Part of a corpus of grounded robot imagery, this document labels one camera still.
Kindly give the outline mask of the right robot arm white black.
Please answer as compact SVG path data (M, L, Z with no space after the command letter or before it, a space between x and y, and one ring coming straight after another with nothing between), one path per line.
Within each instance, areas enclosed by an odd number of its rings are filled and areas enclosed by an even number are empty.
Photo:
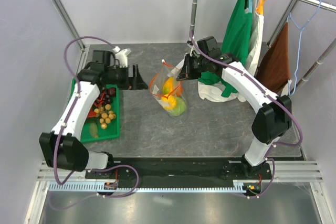
M190 53L184 56L178 81L196 80L205 72L215 74L238 91L254 109L256 116L251 130L254 139L243 155L241 174L248 179L259 173L259 165L265 162L273 143L278 141L292 126L288 115L291 100L278 96L257 81L231 52L223 53L216 39L208 36L199 41L190 39Z

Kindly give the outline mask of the yellow green mango toy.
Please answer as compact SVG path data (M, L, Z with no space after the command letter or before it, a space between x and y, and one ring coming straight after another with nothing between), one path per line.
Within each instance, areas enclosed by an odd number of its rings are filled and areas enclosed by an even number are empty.
M162 93L163 95L169 95L171 92L173 92L174 90L174 78L173 77L169 77L162 88Z

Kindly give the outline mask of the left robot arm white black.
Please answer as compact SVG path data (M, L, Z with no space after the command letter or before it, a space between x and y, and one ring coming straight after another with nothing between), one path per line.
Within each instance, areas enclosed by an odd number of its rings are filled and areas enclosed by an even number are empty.
M75 172L97 169L103 178L111 178L115 165L105 152L92 152L81 143L81 132L95 100L108 85L120 90L146 90L137 65L129 75L130 49L95 50L92 61L76 76L76 85L60 120L49 133L39 137L47 166Z

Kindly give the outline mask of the red lobster toy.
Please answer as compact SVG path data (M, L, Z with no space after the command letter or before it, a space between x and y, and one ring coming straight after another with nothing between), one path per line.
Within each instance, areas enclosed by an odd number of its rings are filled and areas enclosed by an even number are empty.
M100 94L98 96L98 98L94 101L93 105L91 106L89 113L87 115L87 118L95 118L97 116L97 114L101 111L100 108L104 108L105 104L106 104L106 95Z

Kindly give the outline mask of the green cabbage toy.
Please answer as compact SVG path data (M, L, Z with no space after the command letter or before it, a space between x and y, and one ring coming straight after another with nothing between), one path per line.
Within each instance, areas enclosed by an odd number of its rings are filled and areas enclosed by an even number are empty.
M177 104L174 107L174 109L171 111L171 115L172 116L180 116L186 110L186 103L185 103L185 101L182 98L177 97L176 101L177 101Z

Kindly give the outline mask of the clear zip top bag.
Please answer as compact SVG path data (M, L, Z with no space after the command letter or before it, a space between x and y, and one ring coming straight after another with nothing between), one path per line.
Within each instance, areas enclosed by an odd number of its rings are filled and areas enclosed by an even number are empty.
M149 84L149 91L155 100L169 116L175 118L181 117L187 109L182 81L177 80L179 73L179 68L163 59L160 71Z

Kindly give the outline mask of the orange fruit toy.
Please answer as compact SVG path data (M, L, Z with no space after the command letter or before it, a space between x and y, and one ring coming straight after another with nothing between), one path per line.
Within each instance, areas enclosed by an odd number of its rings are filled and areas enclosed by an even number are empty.
M181 97L182 94L183 94L183 87L182 87L182 86L178 86L178 87L175 89L175 94L176 94L178 97Z

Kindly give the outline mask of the yellow lemon toy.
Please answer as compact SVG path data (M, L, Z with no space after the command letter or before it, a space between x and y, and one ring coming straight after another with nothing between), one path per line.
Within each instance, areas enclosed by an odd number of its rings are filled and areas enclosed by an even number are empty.
M173 110L177 106L177 98L173 95L161 97L161 105L167 111Z

